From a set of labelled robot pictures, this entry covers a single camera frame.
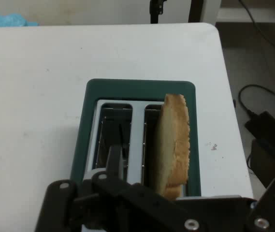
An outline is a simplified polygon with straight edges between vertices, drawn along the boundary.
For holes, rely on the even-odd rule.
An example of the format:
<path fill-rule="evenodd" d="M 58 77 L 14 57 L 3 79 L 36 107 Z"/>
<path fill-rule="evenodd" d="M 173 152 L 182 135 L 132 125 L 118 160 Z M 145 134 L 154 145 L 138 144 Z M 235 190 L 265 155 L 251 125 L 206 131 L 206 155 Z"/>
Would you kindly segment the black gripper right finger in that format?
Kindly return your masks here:
<path fill-rule="evenodd" d="M 258 200 L 221 197 L 181 200 L 178 227 L 188 232 L 275 232 L 275 179 Z"/>

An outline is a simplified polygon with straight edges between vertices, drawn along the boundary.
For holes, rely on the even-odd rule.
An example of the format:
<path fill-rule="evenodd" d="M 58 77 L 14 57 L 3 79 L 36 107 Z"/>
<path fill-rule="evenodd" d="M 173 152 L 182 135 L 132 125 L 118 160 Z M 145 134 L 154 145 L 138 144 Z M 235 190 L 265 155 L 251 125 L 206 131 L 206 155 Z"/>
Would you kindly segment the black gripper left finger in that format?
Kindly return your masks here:
<path fill-rule="evenodd" d="M 111 146 L 105 171 L 77 185 L 51 183 L 35 230 L 79 232 L 83 227 L 107 232 L 199 232 L 202 224 L 180 206 L 141 184 L 121 178 L 122 147 Z"/>

